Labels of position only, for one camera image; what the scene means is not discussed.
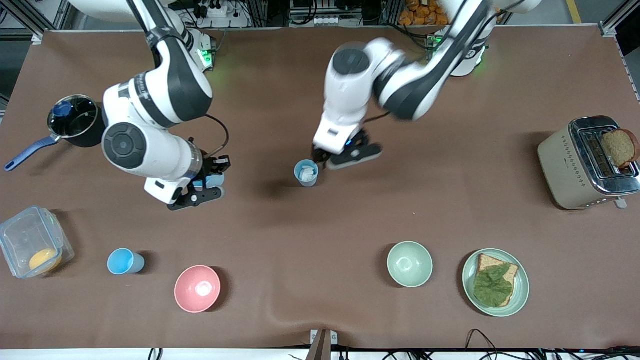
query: toaster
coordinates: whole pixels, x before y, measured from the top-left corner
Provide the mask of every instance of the toaster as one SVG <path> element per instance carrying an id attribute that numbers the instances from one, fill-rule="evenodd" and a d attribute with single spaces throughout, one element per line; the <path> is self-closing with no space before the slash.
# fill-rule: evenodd
<path id="1" fill-rule="evenodd" d="M 575 119 L 538 146 L 538 157 L 556 203 L 586 209 L 613 202 L 626 208 L 623 196 L 640 191 L 638 164 L 618 168 L 602 147 L 602 135 L 618 124 L 609 117 Z"/>

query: clear food container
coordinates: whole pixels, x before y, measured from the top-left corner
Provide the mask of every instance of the clear food container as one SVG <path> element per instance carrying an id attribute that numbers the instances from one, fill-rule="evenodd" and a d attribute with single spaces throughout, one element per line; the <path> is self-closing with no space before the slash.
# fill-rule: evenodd
<path id="1" fill-rule="evenodd" d="M 75 256 L 56 216 L 38 206 L 7 220 L 0 233 L 4 258 L 18 279 L 45 274 Z"/>

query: tabletop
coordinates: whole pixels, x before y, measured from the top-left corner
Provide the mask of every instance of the tabletop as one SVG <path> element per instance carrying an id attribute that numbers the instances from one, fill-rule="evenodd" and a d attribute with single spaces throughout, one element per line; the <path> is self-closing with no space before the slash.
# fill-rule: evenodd
<path id="1" fill-rule="evenodd" d="M 100 147 L 61 143 L 0 174 L 0 221 L 47 208 L 76 252 L 43 279 L 13 278 L 0 264 L 0 347 L 282 347 L 308 343 L 318 328 L 359 348 L 460 348 L 473 328 L 503 348 L 639 343 L 640 197 L 624 211 L 562 211 L 536 155 L 579 117 L 607 115 L 640 133 L 615 41 L 595 26 L 498 27 L 476 71 L 450 79 L 419 121 L 367 125 L 380 158 L 302 188 L 292 170 L 310 156 L 331 55 L 376 37 L 417 55 L 393 29 L 227 33 L 207 74 L 209 113 L 230 131 L 219 201 L 168 211 Z M 152 68 L 142 33 L 45 34 L 0 125 L 2 160 L 49 134 L 57 100 L 101 99 Z M 380 113 L 372 102 L 369 116 Z M 205 150 L 224 140 L 209 119 L 171 132 Z M 387 252 L 404 240 L 433 257 L 419 288 L 400 288 L 386 271 Z M 107 271 L 120 247 L 145 256 L 141 274 Z M 483 248 L 508 251 L 527 270 L 531 295 L 513 316 L 486 316 L 464 294 L 464 261 Z M 189 314 L 173 286 L 198 264 L 218 271 L 222 294 Z"/>

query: pink bowl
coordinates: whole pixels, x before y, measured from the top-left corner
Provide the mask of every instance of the pink bowl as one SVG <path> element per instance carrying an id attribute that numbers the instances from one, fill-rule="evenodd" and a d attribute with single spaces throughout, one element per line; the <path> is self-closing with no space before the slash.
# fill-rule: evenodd
<path id="1" fill-rule="evenodd" d="M 188 313 L 201 313 L 209 309 L 220 296 L 220 278 L 204 265 L 183 271 L 173 289 L 175 301 Z"/>

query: slice of bread in toaster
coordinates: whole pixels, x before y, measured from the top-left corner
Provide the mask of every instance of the slice of bread in toaster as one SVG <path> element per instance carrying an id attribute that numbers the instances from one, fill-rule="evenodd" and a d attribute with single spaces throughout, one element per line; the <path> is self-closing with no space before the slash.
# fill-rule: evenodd
<path id="1" fill-rule="evenodd" d="M 640 143 L 629 130 L 617 129 L 602 135 L 602 146 L 618 168 L 625 168 L 640 157 Z"/>
<path id="2" fill-rule="evenodd" d="M 476 273 L 481 272 L 482 270 L 488 268 L 489 266 L 502 265 L 506 263 L 507 263 L 506 261 L 492 258 L 489 255 L 480 254 L 480 256 L 478 257 L 478 270 Z M 504 276 L 502 277 L 503 279 L 511 283 L 511 286 L 514 289 L 515 289 L 515 279 L 516 279 L 517 272 L 518 272 L 518 265 L 511 264 L 507 273 L 504 274 Z M 509 297 L 507 298 L 507 300 L 501 303 L 499 307 L 507 306 L 509 304 L 509 301 L 511 301 L 511 296 L 513 296 L 513 291 L 511 291 L 511 294 L 509 294 Z"/>

